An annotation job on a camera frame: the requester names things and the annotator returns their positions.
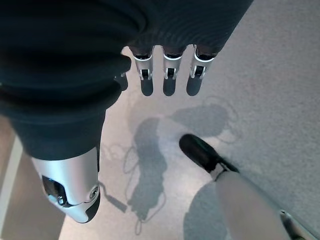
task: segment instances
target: silver metal joint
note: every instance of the silver metal joint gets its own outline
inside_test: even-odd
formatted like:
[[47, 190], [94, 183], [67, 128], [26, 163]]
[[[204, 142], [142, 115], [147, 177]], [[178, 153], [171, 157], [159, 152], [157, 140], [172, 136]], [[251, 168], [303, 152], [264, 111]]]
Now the silver metal joint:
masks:
[[182, 56], [170, 58], [163, 54], [163, 70], [164, 79], [171, 77], [173, 80], [177, 78]]
[[58, 209], [79, 223], [86, 223], [98, 210], [100, 187], [98, 182], [98, 149], [76, 157], [61, 160], [32, 158], [33, 165], [42, 180], [48, 200]]
[[199, 76], [199, 78], [202, 80], [213, 60], [214, 60], [214, 57], [209, 60], [200, 59], [197, 56], [197, 47], [195, 47], [193, 59], [190, 67], [190, 77], [194, 79], [195, 76]]
[[153, 54], [147, 59], [140, 59], [134, 56], [136, 69], [139, 73], [141, 81], [151, 80], [153, 74]]

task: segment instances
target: dark green fabric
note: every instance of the dark green fabric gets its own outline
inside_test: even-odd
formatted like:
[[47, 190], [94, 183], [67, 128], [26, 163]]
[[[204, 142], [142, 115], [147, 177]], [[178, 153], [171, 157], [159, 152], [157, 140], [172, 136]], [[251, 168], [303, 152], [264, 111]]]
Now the dark green fabric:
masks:
[[105, 110], [121, 93], [114, 76], [131, 65], [123, 47], [199, 44], [219, 52], [251, 2], [1, 1], [0, 114], [30, 155], [80, 155], [99, 144]]

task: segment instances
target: metal bolt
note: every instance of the metal bolt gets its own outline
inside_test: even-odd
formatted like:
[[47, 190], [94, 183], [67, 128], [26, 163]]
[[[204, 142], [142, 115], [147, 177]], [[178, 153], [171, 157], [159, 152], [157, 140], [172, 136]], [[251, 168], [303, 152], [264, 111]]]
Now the metal bolt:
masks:
[[93, 199], [98, 193], [98, 187], [96, 186], [90, 193], [90, 199]]

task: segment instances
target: ribbed fabric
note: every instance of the ribbed fabric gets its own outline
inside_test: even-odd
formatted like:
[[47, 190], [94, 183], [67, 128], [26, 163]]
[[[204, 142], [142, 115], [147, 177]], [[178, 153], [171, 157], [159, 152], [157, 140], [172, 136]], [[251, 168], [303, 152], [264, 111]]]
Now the ribbed fabric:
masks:
[[121, 93], [114, 76], [130, 69], [123, 47], [219, 52], [251, 2], [1, 1], [0, 113], [33, 157], [83, 154], [99, 144], [105, 110]]

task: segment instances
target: robotic finger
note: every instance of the robotic finger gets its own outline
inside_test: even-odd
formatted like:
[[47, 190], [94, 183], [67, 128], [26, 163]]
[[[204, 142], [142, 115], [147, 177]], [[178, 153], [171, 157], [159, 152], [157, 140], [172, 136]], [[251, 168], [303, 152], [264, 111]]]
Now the robotic finger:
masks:
[[[163, 46], [163, 93], [172, 96], [176, 90], [176, 79], [180, 69], [183, 53], [187, 46]], [[141, 91], [145, 96], [150, 96], [153, 91], [153, 48], [130, 46], [136, 68], [141, 80]], [[195, 45], [190, 66], [190, 76], [186, 86], [189, 96], [198, 94], [202, 80], [210, 69], [213, 59], [217, 56], [213, 48]]]

